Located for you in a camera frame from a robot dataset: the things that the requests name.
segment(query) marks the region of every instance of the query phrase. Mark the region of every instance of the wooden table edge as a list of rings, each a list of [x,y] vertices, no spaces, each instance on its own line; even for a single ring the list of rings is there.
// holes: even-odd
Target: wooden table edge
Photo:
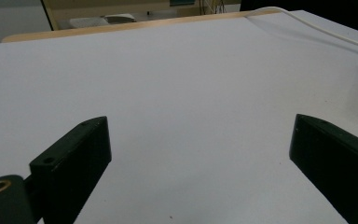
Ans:
[[[19,41],[27,41],[27,40],[57,38],[57,37],[65,37],[65,36],[72,36],[72,35],[89,35],[89,34],[106,33],[106,32],[114,32],[114,31],[132,30],[132,29],[139,29],[139,28],[146,28],[146,27],[156,27],[156,26],[176,24],[176,23],[192,22],[192,21],[211,21],[211,20],[220,20],[220,19],[230,19],[230,18],[243,17],[247,13],[248,13],[247,11],[240,11],[240,12],[182,17],[182,18],[157,20],[157,21],[139,21],[139,22],[60,30],[60,31],[46,31],[46,32],[39,32],[39,33],[9,35],[5,37],[2,40],[2,42],[8,43],[8,42],[19,42]],[[264,12],[262,14],[268,14],[268,13],[273,13],[273,11]]]

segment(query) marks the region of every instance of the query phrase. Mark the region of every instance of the black plastic part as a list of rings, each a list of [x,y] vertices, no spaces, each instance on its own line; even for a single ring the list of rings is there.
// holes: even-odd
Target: black plastic part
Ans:
[[[107,118],[77,125],[30,163],[46,224],[73,223],[112,160]]]
[[[358,137],[297,115],[290,159],[350,224],[358,223]]]
[[[31,205],[34,222],[38,222],[43,216],[42,192],[34,185],[31,175],[24,180],[24,185]]]
[[[0,177],[0,224],[34,223],[22,177],[5,175]]]

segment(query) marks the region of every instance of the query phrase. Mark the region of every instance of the white tabletop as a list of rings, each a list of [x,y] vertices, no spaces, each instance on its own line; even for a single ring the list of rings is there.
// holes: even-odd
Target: white tabletop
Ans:
[[[358,47],[281,13],[0,44],[0,175],[108,117],[76,223],[346,223],[289,159],[296,114],[358,136]]]

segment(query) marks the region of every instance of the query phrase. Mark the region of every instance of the cable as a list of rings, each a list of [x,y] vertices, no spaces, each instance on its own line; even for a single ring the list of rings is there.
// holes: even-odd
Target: cable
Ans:
[[[202,8],[203,14],[206,15],[206,13],[205,13],[205,6],[204,6],[204,4],[203,4],[204,1],[205,1],[205,0],[200,0],[200,5],[201,5],[201,8]]]
[[[357,45],[357,46],[358,46],[358,41],[349,39],[349,38],[347,38],[347,37],[345,37],[345,36],[342,36],[342,35],[337,35],[337,34],[335,34],[335,33],[329,32],[329,31],[327,31],[327,30],[325,30],[325,29],[323,29],[323,28],[321,28],[321,27],[319,27],[319,26],[317,26],[317,25],[314,25],[314,24],[312,24],[312,23],[310,23],[310,22],[308,22],[308,21],[304,21],[303,19],[299,18],[298,16],[294,15],[293,13],[287,11],[286,9],[280,8],[280,7],[261,7],[261,8],[258,8],[258,9],[255,9],[255,10],[250,11],[250,12],[249,12],[248,14],[246,14],[244,17],[247,18],[247,17],[250,17],[250,16],[257,15],[257,14],[259,14],[259,13],[261,13],[261,12],[266,12],[266,11],[268,11],[268,12],[270,12],[270,11],[279,11],[279,12],[282,12],[282,13],[284,13],[284,14],[286,14],[286,15],[288,15],[288,16],[294,18],[294,19],[296,19],[297,21],[300,21],[300,22],[302,22],[302,23],[308,25],[309,27],[312,27],[312,28],[315,29],[315,30],[318,30],[318,31],[320,31],[320,32],[322,32],[322,33],[324,33],[324,34],[331,35],[331,36],[333,36],[333,37],[335,37],[335,38],[338,38],[338,39],[340,39],[340,40],[344,40],[344,41],[346,41],[346,42],[349,42],[349,43],[351,43],[351,44],[354,44],[354,45]]]
[[[212,9],[211,5],[209,5],[208,0],[206,0],[205,2],[206,2],[206,5],[208,5],[208,8],[211,10],[211,13],[213,13],[213,9]]]
[[[200,15],[202,15],[201,0],[199,0],[199,7],[200,7]]]
[[[225,6],[225,1],[224,0],[221,0],[220,1],[220,13],[226,13],[226,6]]]

